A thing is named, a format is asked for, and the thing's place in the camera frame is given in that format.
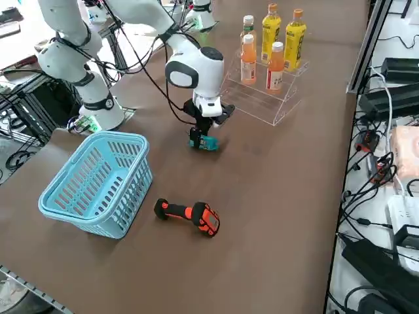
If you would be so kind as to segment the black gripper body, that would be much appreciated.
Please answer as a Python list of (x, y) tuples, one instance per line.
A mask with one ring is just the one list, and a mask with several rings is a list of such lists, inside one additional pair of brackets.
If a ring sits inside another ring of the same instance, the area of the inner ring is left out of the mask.
[(198, 107), (195, 106), (191, 99), (184, 102), (183, 112), (196, 120), (197, 128), (218, 128), (222, 126), (233, 114), (234, 105), (221, 104), (222, 113), (220, 116), (204, 117)]

